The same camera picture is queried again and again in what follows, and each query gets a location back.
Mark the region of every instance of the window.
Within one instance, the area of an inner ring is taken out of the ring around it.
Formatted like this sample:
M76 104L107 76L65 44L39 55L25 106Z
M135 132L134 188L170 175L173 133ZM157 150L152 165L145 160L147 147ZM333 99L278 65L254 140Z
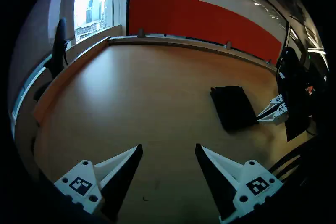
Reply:
M76 42L108 27L107 6L108 0L75 0L73 20Z
M25 81L24 86L21 88L20 93L15 101L14 108L12 110L11 114L11 126L12 126L12 134L14 137L14 129L15 129L15 122L16 122L16 117L18 116L18 111L20 109L22 100L24 99L26 93L28 92L31 84L34 82L34 79L38 76L38 73L42 70L44 67L44 64L51 59L51 55L47 56L35 69L34 71L30 74L28 79Z

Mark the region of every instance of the ceiling light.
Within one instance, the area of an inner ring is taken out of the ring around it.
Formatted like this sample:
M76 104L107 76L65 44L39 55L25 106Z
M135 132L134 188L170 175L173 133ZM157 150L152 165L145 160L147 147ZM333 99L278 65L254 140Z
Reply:
M296 33L294 32L294 30L291 28L291 32L293 33L293 35L294 35L294 37L296 38L296 39L299 39L298 38L298 36L296 35Z

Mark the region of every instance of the glass wall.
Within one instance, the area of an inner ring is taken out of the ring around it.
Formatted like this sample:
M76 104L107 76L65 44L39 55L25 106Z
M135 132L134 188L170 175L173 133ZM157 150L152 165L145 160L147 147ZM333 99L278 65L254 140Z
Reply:
M108 0L75 0L73 21L76 42L107 28L107 11Z

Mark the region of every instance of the chair backrest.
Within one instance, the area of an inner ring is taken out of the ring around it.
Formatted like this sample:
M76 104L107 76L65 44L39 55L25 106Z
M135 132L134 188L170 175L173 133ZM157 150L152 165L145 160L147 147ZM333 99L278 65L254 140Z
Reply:
M63 56L65 53L66 44L66 19L62 18L57 25L54 46L52 48L52 57L45 64L52 75L52 78L56 76L64 69Z

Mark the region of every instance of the skyscraper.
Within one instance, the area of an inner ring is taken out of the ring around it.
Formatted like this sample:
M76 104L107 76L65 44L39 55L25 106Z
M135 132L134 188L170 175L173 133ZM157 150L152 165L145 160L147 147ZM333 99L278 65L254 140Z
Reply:
M86 23L92 22L92 7L88 7L86 10Z
M89 1L89 7L86 10L85 16L86 16L86 23L92 22L92 4L93 0Z
M92 0L92 21L100 20L101 18L101 1Z

